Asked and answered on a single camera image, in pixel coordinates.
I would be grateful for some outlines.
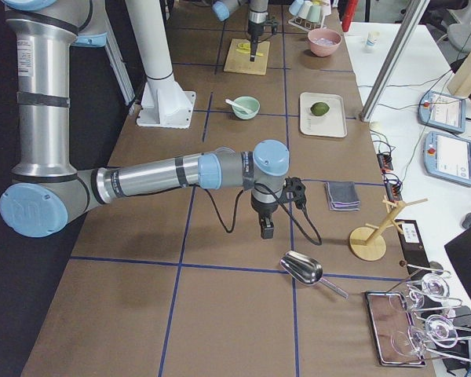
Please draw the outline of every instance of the pink bowl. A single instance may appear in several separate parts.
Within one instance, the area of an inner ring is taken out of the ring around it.
[[[309,48],[314,55],[318,57],[327,57],[334,53],[340,46],[342,37],[336,31],[331,29],[312,29],[307,34],[309,40]],[[333,43],[331,46],[325,46],[325,44]]]

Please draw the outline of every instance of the green bowl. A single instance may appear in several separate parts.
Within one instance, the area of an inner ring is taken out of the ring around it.
[[[258,113],[260,110],[260,102],[256,98],[253,97],[248,97],[248,96],[243,96],[243,97],[237,97],[234,102],[237,104],[240,104],[241,106],[244,106],[245,108],[249,108],[252,110],[251,113],[246,113],[243,110],[239,110],[237,107],[232,106],[232,110],[234,111],[235,116],[237,116],[240,119],[252,119],[255,117],[255,115]]]

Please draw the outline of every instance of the round wooden base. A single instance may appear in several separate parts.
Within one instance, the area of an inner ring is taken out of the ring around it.
[[[377,261],[385,254],[385,241],[382,236],[378,236],[372,240],[370,245],[366,244],[366,240],[371,236],[374,229],[361,226],[354,229],[349,236],[349,246],[356,257],[364,261]]]

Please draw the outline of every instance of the blue joint cap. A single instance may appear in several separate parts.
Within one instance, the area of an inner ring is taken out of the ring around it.
[[[27,237],[45,237],[68,223],[68,211],[61,199],[41,185],[17,183],[0,198],[5,223]]]
[[[264,173],[280,177],[285,175],[290,167],[290,151],[280,141],[265,140],[255,147],[253,160]]]
[[[10,8],[17,10],[34,11],[47,8],[57,0],[2,0]]]
[[[203,189],[219,189],[221,187],[221,166],[215,154],[207,153],[200,156],[197,166],[199,186]]]
[[[212,9],[221,22],[227,20],[230,16],[230,12],[223,2],[215,2]]]
[[[96,35],[79,35],[71,45],[75,47],[104,47],[107,44],[107,33]]]

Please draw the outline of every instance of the computer mouse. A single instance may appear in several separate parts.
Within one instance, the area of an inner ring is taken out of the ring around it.
[[[471,228],[471,212],[469,212],[468,214],[466,214],[466,216],[464,217],[464,220],[462,221],[461,226],[462,226],[464,229],[469,229],[469,228]]]

